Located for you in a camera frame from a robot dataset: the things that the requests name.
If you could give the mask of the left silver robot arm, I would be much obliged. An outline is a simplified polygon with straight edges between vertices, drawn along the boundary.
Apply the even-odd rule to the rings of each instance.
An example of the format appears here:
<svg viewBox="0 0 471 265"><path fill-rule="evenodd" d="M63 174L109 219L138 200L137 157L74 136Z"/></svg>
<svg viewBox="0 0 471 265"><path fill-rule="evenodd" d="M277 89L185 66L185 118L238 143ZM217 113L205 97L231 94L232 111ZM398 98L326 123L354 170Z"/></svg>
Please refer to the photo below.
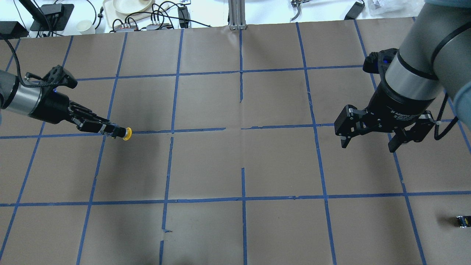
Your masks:
<svg viewBox="0 0 471 265"><path fill-rule="evenodd" d="M51 124L67 121L86 133L123 139L131 136L130 128L120 127L56 91L58 86L74 89L78 84L63 67L53 67L44 77L31 73L26 77L37 79L39 83L1 71L1 109Z"/></svg>

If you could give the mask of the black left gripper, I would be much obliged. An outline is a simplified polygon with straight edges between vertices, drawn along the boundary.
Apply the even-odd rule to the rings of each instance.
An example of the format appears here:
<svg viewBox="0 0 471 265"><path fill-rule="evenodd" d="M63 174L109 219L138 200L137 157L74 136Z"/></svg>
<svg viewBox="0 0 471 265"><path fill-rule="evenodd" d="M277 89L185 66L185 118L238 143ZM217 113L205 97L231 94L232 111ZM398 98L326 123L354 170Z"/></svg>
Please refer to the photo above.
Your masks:
<svg viewBox="0 0 471 265"><path fill-rule="evenodd" d="M111 136L118 128L116 123L99 116L93 116L90 109L71 101L68 96L60 92L50 92L41 97L40 102L29 116L51 124L66 121L77 125L76 128L79 131L108 136Z"/></svg>

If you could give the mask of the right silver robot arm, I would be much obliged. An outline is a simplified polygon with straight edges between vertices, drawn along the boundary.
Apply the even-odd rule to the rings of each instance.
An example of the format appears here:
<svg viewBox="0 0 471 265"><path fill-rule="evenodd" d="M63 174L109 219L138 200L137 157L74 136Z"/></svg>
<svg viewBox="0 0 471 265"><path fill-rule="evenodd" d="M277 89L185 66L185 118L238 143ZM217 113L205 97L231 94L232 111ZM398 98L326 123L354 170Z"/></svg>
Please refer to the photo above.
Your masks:
<svg viewBox="0 0 471 265"><path fill-rule="evenodd" d="M431 129L440 140L458 121L470 127L470 14L469 0L426 0L398 49L365 58L363 71L381 81L365 109L346 105L335 120L342 148L375 131L394 133L394 153Z"/></svg>

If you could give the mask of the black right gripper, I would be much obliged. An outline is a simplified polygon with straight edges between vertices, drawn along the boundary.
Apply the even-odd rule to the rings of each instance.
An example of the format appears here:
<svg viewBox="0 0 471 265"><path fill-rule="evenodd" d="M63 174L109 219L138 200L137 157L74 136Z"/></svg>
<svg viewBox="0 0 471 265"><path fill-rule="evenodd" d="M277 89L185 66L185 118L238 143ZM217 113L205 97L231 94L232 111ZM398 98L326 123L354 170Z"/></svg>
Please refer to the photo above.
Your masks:
<svg viewBox="0 0 471 265"><path fill-rule="evenodd" d="M409 99L380 82L364 109L346 105L334 122L335 135L346 149L351 138L370 132L394 133L389 141L391 153L408 142L422 142L435 125L427 108L432 99Z"/></svg>

